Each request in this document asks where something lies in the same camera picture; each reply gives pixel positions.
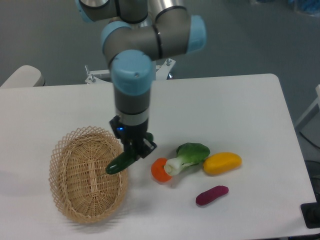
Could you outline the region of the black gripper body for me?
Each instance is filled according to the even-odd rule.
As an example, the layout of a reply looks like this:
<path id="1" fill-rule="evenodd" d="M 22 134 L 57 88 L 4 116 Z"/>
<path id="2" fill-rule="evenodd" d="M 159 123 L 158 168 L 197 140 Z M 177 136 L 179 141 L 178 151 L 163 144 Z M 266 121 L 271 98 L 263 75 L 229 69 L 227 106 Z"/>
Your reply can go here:
<path id="1" fill-rule="evenodd" d="M 142 146 L 148 130 L 149 120 L 137 125 L 127 125 L 122 123 L 119 115 L 109 121 L 109 125 L 117 139 L 120 139 L 124 146 Z"/>

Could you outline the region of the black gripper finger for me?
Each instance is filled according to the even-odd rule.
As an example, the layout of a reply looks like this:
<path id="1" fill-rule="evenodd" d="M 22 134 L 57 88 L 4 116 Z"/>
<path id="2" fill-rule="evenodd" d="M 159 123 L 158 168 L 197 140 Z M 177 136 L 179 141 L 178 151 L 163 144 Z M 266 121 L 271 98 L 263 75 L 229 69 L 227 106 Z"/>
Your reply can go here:
<path id="1" fill-rule="evenodd" d="M 142 140 L 138 141 L 136 152 L 139 158 L 144 159 L 149 154 L 151 154 L 156 148 L 157 145 L 153 141 L 149 141 L 148 139 L 143 138 Z"/>
<path id="2" fill-rule="evenodd" d="M 125 163 L 134 163 L 138 159 L 137 151 L 131 143 L 123 146 L 123 153 Z"/>

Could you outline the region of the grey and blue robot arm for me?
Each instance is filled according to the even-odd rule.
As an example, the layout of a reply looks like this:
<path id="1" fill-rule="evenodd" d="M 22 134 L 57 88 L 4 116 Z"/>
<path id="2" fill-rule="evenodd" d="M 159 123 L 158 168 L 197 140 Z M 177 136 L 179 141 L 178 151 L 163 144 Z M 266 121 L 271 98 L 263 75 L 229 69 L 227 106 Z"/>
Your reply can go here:
<path id="1" fill-rule="evenodd" d="M 181 0 L 78 0 L 86 22 L 109 20 L 101 48 L 110 70 L 116 115 L 110 121 L 123 144 L 116 163 L 148 156 L 156 144 L 147 132 L 154 61 L 204 48 L 206 25 Z"/>

